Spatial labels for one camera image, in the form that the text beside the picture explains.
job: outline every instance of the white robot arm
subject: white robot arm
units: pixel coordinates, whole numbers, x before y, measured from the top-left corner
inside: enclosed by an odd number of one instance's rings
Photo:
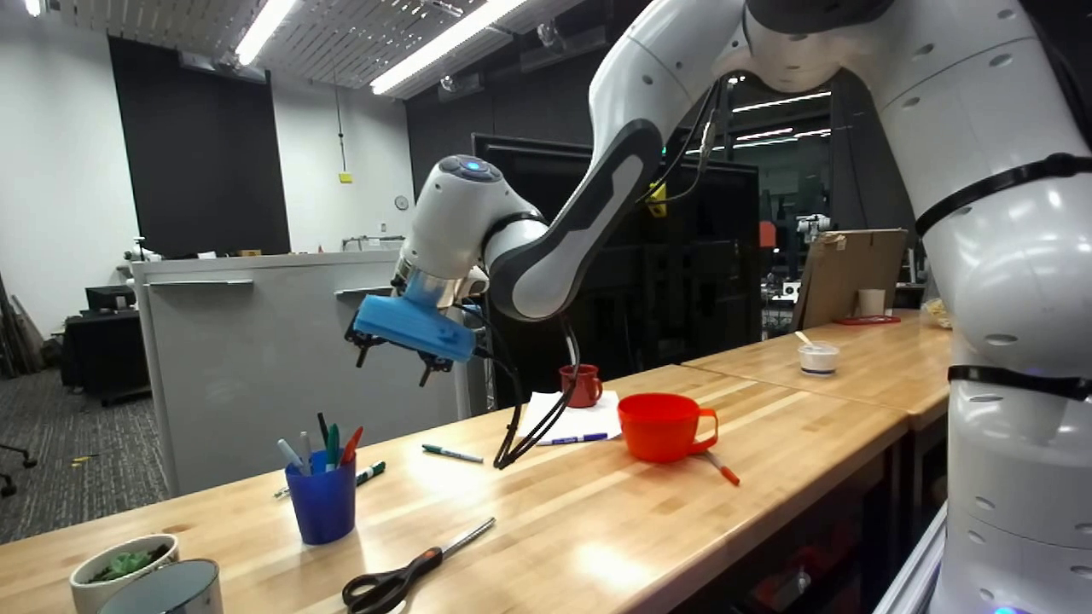
[[[1018,0],[655,0],[592,86],[594,161],[547,226],[486,161],[425,185],[404,297],[355,330],[468,359],[437,304],[471,266],[517,321],[561,314],[667,138],[723,76],[873,94],[951,310],[950,544],[938,614],[1092,603],[1092,164]]]

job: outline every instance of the white bowl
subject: white bowl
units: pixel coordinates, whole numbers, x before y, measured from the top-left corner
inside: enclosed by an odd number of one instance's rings
[[[841,370],[841,347],[837,345],[802,345],[800,347],[800,370],[831,374]]]
[[[163,548],[163,553],[157,561],[152,561],[147,565],[139,565],[128,578],[114,578],[114,580],[95,582],[95,578],[109,565],[114,557],[155,553],[155,548]],[[92,561],[80,562],[70,578],[76,611],[99,614],[115,590],[129,586],[133,580],[139,580],[169,562],[179,562],[179,539],[173,534],[144,534],[144,539],[95,553]]]

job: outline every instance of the floor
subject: floor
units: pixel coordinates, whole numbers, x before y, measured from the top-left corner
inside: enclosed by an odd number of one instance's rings
[[[155,404],[104,405],[58,373],[0,380],[0,442],[26,447],[39,467],[0,451],[18,496],[0,499],[0,544],[80,525],[169,499]]]

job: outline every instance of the black scissors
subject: black scissors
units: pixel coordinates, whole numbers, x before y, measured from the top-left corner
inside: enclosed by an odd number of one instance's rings
[[[410,565],[388,569],[388,574],[367,574],[343,586],[343,602],[351,614],[381,614],[400,607],[414,582],[432,574],[447,557],[480,539],[489,530],[496,530],[496,519],[473,525],[471,532],[459,534],[447,546],[430,546]]]

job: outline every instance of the blue object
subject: blue object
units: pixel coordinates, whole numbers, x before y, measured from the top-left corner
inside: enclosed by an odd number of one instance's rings
[[[473,356],[473,335],[437,310],[437,297],[410,281],[407,297],[367,297],[351,330],[428,351],[452,360]]]
[[[310,475],[291,463],[282,479],[309,546],[336,544],[355,530],[355,467],[343,467],[328,451],[314,451]]]

